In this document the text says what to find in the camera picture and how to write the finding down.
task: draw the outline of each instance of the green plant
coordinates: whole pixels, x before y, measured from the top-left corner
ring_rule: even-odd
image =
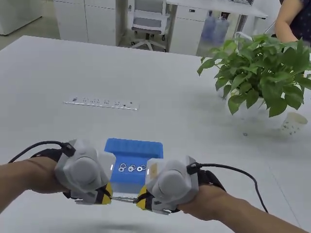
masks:
[[[304,103],[305,88],[311,89],[311,75],[303,74],[311,70],[310,48],[302,40],[281,43],[264,34],[254,36],[253,41],[227,40],[210,53],[212,58],[202,57],[198,74],[213,66],[219,69],[216,90],[224,87],[224,98],[232,92],[228,100],[232,114],[243,102],[250,108],[262,98],[269,117],[277,116],[288,105],[298,109]]]

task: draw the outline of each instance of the blue shirt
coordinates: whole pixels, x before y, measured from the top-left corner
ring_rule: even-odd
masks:
[[[303,9],[293,19],[290,27],[297,39],[311,42],[311,0],[300,0]]]

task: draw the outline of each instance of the power strip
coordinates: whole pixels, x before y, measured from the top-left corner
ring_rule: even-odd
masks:
[[[85,105],[93,107],[102,107],[102,108],[119,108],[127,110],[138,110],[139,105],[132,101],[120,101],[120,100],[106,100],[98,98],[88,98],[88,97],[74,97],[69,101],[64,101],[66,104],[76,104],[76,105]]]

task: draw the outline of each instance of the sleeve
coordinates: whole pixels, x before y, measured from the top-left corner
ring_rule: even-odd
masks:
[[[309,3],[310,3],[310,0],[300,0],[300,1],[301,1],[301,3],[303,4],[303,7],[308,6]]]

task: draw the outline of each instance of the hand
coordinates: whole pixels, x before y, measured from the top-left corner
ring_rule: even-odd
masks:
[[[57,164],[47,157],[37,157],[23,161],[29,168],[28,187],[37,193],[57,193],[68,191],[56,179],[54,169]]]
[[[189,203],[179,205],[178,208],[185,214],[204,220],[218,220],[219,212],[234,197],[221,188],[212,185],[199,187],[199,193]]]

